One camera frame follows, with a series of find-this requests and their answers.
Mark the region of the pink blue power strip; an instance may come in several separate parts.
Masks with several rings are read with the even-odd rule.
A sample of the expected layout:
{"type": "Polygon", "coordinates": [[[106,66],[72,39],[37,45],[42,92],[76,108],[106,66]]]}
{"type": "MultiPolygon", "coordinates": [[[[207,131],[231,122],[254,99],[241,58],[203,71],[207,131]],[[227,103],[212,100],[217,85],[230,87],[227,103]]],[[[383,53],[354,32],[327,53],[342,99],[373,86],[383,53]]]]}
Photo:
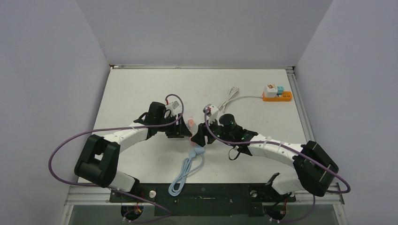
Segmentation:
{"type": "MultiPolygon", "coordinates": [[[[191,132],[191,138],[197,133],[197,131],[198,131],[198,126],[197,126],[197,124],[195,123],[195,121],[193,120],[193,119],[189,119],[188,120],[188,126],[189,126],[189,130],[190,130],[190,132],[191,132]]],[[[197,147],[197,144],[196,143],[194,143],[192,140],[191,140],[191,138],[190,138],[190,145],[193,147],[193,148],[196,148],[197,147]]]]}

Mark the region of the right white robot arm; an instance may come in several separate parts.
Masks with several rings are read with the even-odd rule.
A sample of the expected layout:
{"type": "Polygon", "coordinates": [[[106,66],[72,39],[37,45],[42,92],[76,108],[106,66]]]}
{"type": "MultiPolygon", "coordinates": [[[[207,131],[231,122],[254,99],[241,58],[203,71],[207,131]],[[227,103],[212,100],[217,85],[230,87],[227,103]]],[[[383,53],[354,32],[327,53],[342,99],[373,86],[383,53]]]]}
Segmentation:
{"type": "Polygon", "coordinates": [[[295,170],[287,174],[277,172],[268,180],[265,194],[272,201],[300,190],[323,197],[339,170],[317,142],[292,144],[278,141],[243,128],[236,123],[232,114],[225,114],[213,123],[206,121],[199,124],[196,134],[191,138],[201,147],[216,140],[236,148],[239,153],[265,157],[295,170]]]}

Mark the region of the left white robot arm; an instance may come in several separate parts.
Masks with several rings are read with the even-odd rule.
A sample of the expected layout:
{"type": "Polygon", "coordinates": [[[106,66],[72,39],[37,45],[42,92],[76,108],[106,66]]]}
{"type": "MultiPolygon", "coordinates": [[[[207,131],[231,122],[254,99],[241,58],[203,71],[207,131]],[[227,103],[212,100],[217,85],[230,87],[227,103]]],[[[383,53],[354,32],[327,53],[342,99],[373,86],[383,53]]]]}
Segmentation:
{"type": "Polygon", "coordinates": [[[117,169],[119,155],[132,145],[146,141],[158,132],[167,138],[190,137],[181,113],[180,106],[172,103],[152,102],[147,112],[134,120],[130,129],[118,130],[112,134],[90,135],[76,163],[74,173],[102,188],[121,190],[122,196],[129,202],[139,198],[139,180],[117,169]]]}

